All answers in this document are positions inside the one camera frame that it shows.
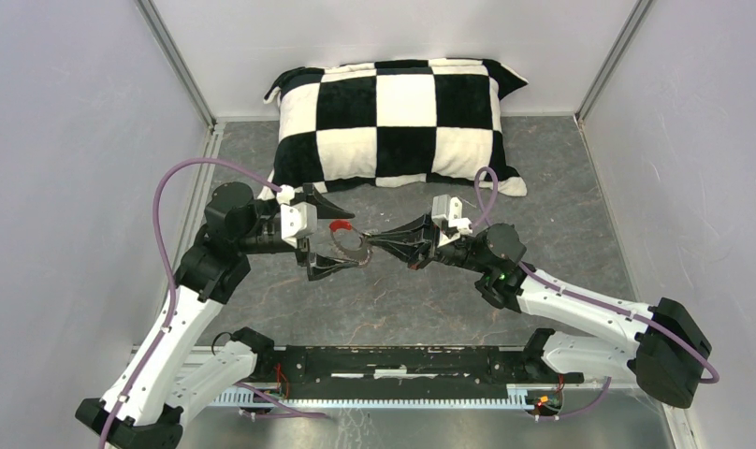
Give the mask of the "metal keyring with red handle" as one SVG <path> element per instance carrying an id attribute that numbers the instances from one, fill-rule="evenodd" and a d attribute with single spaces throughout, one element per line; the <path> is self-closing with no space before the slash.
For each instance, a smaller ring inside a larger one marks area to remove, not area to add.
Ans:
<path id="1" fill-rule="evenodd" d="M 372 258 L 372 248 L 366 241 L 366 236 L 357 230 L 350 221 L 338 219 L 328 225 L 332 243 L 342 257 L 367 265 Z"/>

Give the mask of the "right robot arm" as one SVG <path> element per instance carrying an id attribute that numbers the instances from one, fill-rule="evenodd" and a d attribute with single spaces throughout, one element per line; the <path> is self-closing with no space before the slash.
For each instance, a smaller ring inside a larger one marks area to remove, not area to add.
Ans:
<path id="1" fill-rule="evenodd" d="M 474 287 L 496 309 L 540 316 L 582 331 L 554 332 L 521 357 L 524 374 L 544 382 L 555 373 L 633 377 L 649 396 L 688 409 L 701 384 L 719 381 L 708 358 L 705 333 L 679 302 L 656 305 L 597 294 L 563 282 L 523 262 L 525 245 L 511 224 L 491 224 L 472 234 L 447 228 L 429 215 L 365 240 L 411 269 L 432 262 L 479 274 Z"/>

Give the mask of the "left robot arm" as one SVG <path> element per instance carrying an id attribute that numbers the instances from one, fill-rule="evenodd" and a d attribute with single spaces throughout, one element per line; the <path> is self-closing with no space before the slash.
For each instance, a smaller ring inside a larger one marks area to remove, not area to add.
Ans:
<path id="1" fill-rule="evenodd" d="M 193 374 L 177 375 L 202 331 L 251 270 L 249 255 L 293 253 L 316 281 L 353 264 L 318 255 L 309 236 L 318 220 L 354 214 L 323 197 L 310 183 L 284 187 L 274 199 L 254 197 L 242 182 L 217 187 L 204 209 L 205 222 L 179 267 L 169 274 L 167 299 L 117 382 L 100 398 L 84 399 L 75 417 L 116 448 L 175 448 L 184 428 L 235 382 L 264 381 L 274 354 L 235 340 Z"/>

